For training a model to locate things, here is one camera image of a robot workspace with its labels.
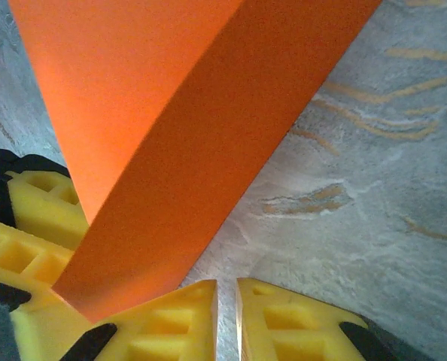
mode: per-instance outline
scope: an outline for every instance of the gray stone floor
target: gray stone floor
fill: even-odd
[[[3,1],[0,146],[63,162]],[[446,0],[383,1],[189,273],[219,280],[219,360],[246,276],[447,360]]]

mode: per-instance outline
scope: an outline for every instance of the yellow plastic piece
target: yellow plastic piece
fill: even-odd
[[[32,294],[29,302],[11,312],[22,361],[60,359],[91,326],[50,288],[72,254],[0,223],[0,283]]]
[[[217,281],[197,282],[103,323],[114,323],[118,330],[96,361],[213,361]]]
[[[75,250],[88,230],[71,179],[54,171],[8,171],[18,229]]]
[[[349,311],[272,284],[237,280],[242,361],[365,361],[339,328],[367,325]]]

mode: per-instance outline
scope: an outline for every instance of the yellow grid plastic part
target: yellow grid plastic part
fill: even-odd
[[[205,280],[109,317],[117,333],[96,361],[213,361],[217,281]]]
[[[71,179],[54,171],[7,171],[18,229],[75,250],[88,222]]]
[[[355,314],[252,278],[237,280],[242,361],[365,361],[339,328]]]
[[[0,223],[0,283],[32,294],[10,314],[22,361],[58,360],[91,326],[50,288],[72,254]]]

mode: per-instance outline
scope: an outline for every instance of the orange board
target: orange board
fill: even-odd
[[[378,0],[10,0],[90,230],[91,320],[176,288]]]

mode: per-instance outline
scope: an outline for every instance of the marble floor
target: marble floor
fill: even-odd
[[[0,147],[64,164],[2,0]],[[382,2],[190,271],[219,280],[221,361],[247,276],[447,360],[447,0]]]

